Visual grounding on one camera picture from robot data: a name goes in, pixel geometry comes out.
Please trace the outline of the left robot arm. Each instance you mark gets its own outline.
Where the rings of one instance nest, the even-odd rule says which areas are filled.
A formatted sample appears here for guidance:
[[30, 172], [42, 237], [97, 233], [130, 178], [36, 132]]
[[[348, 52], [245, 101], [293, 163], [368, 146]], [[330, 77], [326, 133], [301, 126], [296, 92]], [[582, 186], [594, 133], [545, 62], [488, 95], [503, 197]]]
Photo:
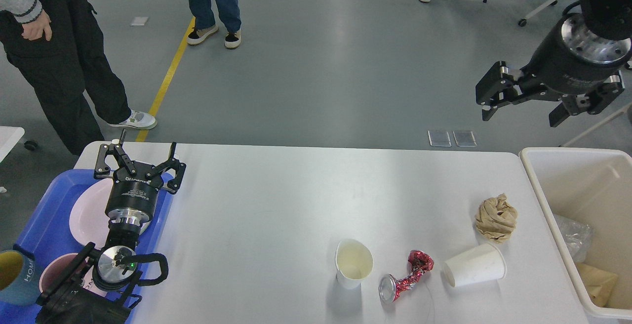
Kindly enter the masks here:
[[142, 226], [153, 220], [158, 194], [175, 194], [187, 166], [176, 158], [176, 142], [158, 165], [132, 160], [118, 142], [102, 144], [93, 177], [113, 180], [105, 214], [104, 246], [89, 242], [37, 299], [37, 324], [123, 324], [142, 301], [136, 286], [154, 286], [168, 276], [160, 253], [138, 254]]

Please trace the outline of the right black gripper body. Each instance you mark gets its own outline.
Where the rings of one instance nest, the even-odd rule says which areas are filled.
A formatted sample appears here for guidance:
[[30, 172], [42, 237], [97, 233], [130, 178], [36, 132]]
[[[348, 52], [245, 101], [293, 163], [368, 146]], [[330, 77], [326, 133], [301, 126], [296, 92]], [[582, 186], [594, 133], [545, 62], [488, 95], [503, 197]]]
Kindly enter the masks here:
[[613, 76], [631, 56], [631, 38], [610, 40], [590, 31], [580, 13], [558, 21], [523, 74], [560, 94], [585, 94]]

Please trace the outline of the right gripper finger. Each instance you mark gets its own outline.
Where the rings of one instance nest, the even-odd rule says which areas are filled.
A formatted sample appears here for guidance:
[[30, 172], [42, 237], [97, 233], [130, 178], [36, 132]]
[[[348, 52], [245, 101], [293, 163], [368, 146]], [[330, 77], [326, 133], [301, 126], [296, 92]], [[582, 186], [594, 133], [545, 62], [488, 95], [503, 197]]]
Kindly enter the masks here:
[[557, 101], [555, 92], [526, 68], [510, 69], [505, 61], [497, 61], [475, 87], [476, 103], [482, 105], [481, 119], [488, 121], [508, 104], [530, 100]]
[[570, 116], [587, 112], [596, 115], [601, 112], [623, 91], [625, 86], [621, 75], [614, 75], [599, 83], [592, 91], [583, 95], [564, 95], [560, 104], [549, 114], [550, 127], [559, 126]]

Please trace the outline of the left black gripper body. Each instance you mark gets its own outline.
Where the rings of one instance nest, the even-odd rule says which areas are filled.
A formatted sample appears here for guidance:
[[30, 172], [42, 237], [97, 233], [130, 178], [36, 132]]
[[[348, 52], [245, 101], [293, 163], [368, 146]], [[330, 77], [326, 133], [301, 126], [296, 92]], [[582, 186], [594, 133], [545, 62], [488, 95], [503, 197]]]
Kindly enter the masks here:
[[158, 192], [164, 185], [161, 176], [142, 179], [115, 173], [113, 187], [106, 205], [105, 214], [111, 223], [126, 223], [142, 226], [153, 220]]

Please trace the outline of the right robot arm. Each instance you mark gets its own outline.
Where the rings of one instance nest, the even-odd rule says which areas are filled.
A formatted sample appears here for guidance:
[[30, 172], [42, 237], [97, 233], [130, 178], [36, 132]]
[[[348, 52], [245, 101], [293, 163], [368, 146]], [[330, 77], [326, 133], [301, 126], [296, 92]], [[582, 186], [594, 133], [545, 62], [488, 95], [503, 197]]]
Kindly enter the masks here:
[[481, 118], [508, 104], [558, 102], [551, 127], [580, 113], [601, 113], [624, 90], [619, 70], [631, 58], [631, 0], [578, 0], [563, 12], [529, 63], [511, 70], [497, 61], [476, 84]]

